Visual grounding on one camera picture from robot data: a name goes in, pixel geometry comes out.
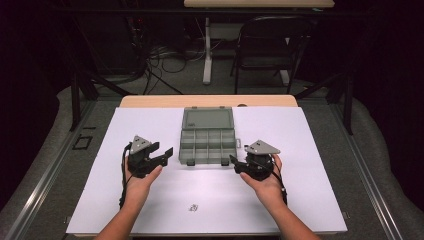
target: hand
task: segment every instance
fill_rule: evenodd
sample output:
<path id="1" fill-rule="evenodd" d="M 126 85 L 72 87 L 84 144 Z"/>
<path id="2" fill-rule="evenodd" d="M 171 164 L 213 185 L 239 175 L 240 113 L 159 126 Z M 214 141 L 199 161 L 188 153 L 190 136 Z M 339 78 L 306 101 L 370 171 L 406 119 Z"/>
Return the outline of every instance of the hand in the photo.
<path id="1" fill-rule="evenodd" d="M 278 169 L 281 169 L 282 166 L 281 159 L 277 154 L 272 154 L 272 158 L 278 166 L 278 168 L 277 166 L 274 166 L 274 172 L 280 176 L 281 173 Z M 253 188 L 253 190 L 255 190 L 259 201 L 261 201 L 268 210 L 279 207 L 281 204 L 285 205 L 281 195 L 281 184 L 274 175 L 271 174 L 268 178 L 262 181 L 257 181 L 244 172 L 240 173 L 240 176 L 250 187 Z"/>
<path id="2" fill-rule="evenodd" d="M 127 194 L 125 197 L 124 207 L 130 206 L 134 210 L 140 211 L 149 195 L 150 186 L 159 176 L 162 166 L 159 165 L 144 178 L 131 177 L 128 171 L 128 157 L 125 159 L 125 177 L 127 180 Z"/>

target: desk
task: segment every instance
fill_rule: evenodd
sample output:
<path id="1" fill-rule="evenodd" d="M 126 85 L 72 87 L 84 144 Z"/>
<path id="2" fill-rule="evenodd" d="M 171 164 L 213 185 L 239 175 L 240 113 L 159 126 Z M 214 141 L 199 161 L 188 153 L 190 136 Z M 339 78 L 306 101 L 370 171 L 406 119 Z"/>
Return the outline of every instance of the desk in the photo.
<path id="1" fill-rule="evenodd" d="M 288 189 L 289 208 L 317 233 L 347 231 L 306 118 L 292 96 L 202 95 L 128 96 L 122 100 L 67 232 L 96 235 L 119 211 L 121 154 L 128 141 L 138 134 L 160 142 L 157 155 L 169 147 L 174 147 L 174 155 L 153 184 L 132 235 L 279 234 L 254 191 L 234 173 L 232 165 L 190 167 L 178 160 L 183 115 L 180 107 L 239 104 L 252 106 L 233 108 L 236 137 L 242 145 L 261 137 L 282 150 L 282 176 Z M 237 154 L 240 159 L 245 155 L 243 149 L 238 149 Z M 196 212 L 189 211 L 193 204 L 199 206 Z"/>
<path id="2" fill-rule="evenodd" d="M 333 0 L 185 0 L 184 6 L 193 8 L 332 8 Z M 211 25 L 209 18 L 205 24 L 205 68 L 203 84 L 211 83 L 212 53 L 211 53 Z"/>

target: black chair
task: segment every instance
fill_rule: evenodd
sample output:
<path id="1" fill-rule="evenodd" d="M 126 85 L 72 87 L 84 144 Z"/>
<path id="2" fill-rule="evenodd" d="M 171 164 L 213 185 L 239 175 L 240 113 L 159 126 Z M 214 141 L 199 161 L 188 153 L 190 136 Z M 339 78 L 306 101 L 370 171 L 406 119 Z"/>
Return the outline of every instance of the black chair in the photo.
<path id="1" fill-rule="evenodd" d="M 312 24 L 299 16 L 264 16 L 246 22 L 239 34 L 231 68 L 236 69 L 235 89 L 237 94 L 239 69 L 289 71 L 287 94 L 296 74 Z"/>

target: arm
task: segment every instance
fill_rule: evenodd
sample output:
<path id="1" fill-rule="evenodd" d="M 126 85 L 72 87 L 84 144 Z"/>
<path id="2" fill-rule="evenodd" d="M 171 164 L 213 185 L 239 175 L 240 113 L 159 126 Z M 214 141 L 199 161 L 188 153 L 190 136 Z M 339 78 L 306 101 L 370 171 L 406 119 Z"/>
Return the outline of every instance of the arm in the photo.
<path id="1" fill-rule="evenodd" d="M 124 206 L 103 228 L 96 239 L 128 239 L 135 220 L 146 202 L 150 186 L 161 171 L 162 166 L 157 166 L 145 178 L 130 178 L 131 173 L 126 168 L 125 176 L 129 181 Z"/>
<path id="2" fill-rule="evenodd" d="M 276 154 L 273 154 L 272 157 L 278 168 L 281 169 L 280 157 Z M 274 172 L 280 175 L 277 167 L 274 167 Z M 260 182 L 243 172 L 240 173 L 240 176 L 255 190 L 256 196 L 274 218 L 284 239 L 319 239 L 284 203 L 281 196 L 281 185 L 277 178 L 270 175 Z"/>

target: person's right hand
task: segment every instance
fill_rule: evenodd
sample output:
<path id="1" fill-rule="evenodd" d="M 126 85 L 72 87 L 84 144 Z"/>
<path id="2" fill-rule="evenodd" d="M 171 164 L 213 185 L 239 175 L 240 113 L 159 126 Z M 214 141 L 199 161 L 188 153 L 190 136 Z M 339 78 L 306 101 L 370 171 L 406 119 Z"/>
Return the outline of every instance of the person's right hand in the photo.
<path id="1" fill-rule="evenodd" d="M 274 172 L 278 176 L 281 176 L 281 173 L 278 171 L 278 169 L 281 169 L 282 166 L 281 159 L 277 154 L 272 154 L 272 158 L 278 166 L 278 168 L 274 166 Z M 253 190 L 255 190 L 259 201 L 261 201 L 268 210 L 279 207 L 281 204 L 285 205 L 281 194 L 281 184 L 274 175 L 271 174 L 268 178 L 262 181 L 257 181 L 244 172 L 240 173 L 240 176 L 250 187 L 253 188 Z"/>

